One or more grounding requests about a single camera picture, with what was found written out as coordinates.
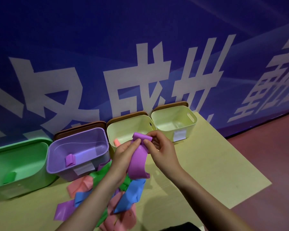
yellow table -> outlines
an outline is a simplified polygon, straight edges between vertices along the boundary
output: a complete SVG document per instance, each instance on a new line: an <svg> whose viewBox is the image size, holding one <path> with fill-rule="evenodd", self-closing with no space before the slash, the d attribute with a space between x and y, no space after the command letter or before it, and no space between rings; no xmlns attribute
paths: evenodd
<svg viewBox="0 0 289 231"><path fill-rule="evenodd" d="M175 143L182 167L225 206L232 208L269 186L270 181L225 140L202 116L192 135ZM148 156L147 179L136 204L137 224L132 230L161 230L187 221L202 226L179 190L160 172ZM69 183L58 179L47 188L0 202L0 231L55 230L58 203L70 200Z"/></svg>

pile of resistance bands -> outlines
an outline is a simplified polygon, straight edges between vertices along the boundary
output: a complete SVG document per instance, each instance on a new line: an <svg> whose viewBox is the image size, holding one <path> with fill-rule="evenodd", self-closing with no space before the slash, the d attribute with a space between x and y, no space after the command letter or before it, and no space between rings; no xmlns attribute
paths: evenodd
<svg viewBox="0 0 289 231"><path fill-rule="evenodd" d="M89 196L108 172L112 161L101 164L96 172L73 181L67 191L73 200L58 204L54 220L65 221ZM136 224L136 206L146 179L131 180L127 174L124 182L113 194L96 227L103 231L128 230Z"/></svg>

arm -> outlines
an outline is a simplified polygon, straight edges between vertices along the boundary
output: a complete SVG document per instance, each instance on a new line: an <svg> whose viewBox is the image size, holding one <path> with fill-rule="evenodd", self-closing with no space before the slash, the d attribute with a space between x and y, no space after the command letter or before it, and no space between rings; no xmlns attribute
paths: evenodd
<svg viewBox="0 0 289 231"><path fill-rule="evenodd" d="M57 231L92 231L95 228L113 193L123 183L131 156L140 142L140 139L133 143L128 141L116 149L107 174Z"/></svg>
<svg viewBox="0 0 289 231"><path fill-rule="evenodd" d="M179 164L173 143L160 131L148 133L152 142L144 141L156 166L181 191L194 212L209 230L251 231L239 216L224 206Z"/></svg>

white label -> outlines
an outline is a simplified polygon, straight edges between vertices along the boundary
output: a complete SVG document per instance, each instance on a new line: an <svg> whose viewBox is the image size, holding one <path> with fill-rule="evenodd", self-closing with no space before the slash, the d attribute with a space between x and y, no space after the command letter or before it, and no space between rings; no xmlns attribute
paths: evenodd
<svg viewBox="0 0 289 231"><path fill-rule="evenodd" d="M81 165L77 165L76 167L73 168L73 170L79 176L85 172L95 170L95 167L91 161L88 161L88 162L83 163Z"/></svg>
<svg viewBox="0 0 289 231"><path fill-rule="evenodd" d="M18 184L15 187L2 191L1 194L3 194L4 196L8 198L13 198L13 197L16 197L16 196L19 196L28 192L30 192L29 189L22 186L21 184Z"/></svg>
<svg viewBox="0 0 289 231"><path fill-rule="evenodd" d="M184 139L186 139L186 129L175 131L173 133L173 141L174 142L177 142L179 140L184 140Z"/></svg>

brown lid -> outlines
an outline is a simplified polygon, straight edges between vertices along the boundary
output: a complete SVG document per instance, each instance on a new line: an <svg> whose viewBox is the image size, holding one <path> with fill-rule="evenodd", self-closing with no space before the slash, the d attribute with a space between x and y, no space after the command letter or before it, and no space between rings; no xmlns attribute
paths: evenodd
<svg viewBox="0 0 289 231"><path fill-rule="evenodd" d="M108 126L112 123L118 122L118 121L122 121L128 118L132 118L132 117L136 117L136 116L140 116L140 115L147 115L148 114L145 111L138 111L138 112L134 112L134 113L129 113L120 117L116 117L116 118L112 118L110 119L107 124L106 124L106 128L108 128Z"/></svg>
<svg viewBox="0 0 289 231"><path fill-rule="evenodd" d="M62 139L64 137L67 137L67 136L70 136L70 135L73 135L73 134L77 134L77 133L80 133L80 132L83 132L83 131L87 131L87 130L90 130L90 129L93 129L93 128L97 128L97 127L103 128L104 131L106 132L106 122L97 121L97 122L91 122L91 123L88 123L88 124L84 124L84 125L81 125L81 126L77 126L77 127L73 127L73 128L69 128L69 129L60 131L60 132L58 132L57 134L54 135L53 140L55 141L55 140L58 140L58 139Z"/></svg>
<svg viewBox="0 0 289 231"><path fill-rule="evenodd" d="M170 107L179 106L179 105L183 105L183 106L188 107L188 103L186 101L178 101L175 103L163 104L163 105L157 106L155 109L153 109L152 112L160 110L160 109L166 109L166 108L170 108Z"/></svg>

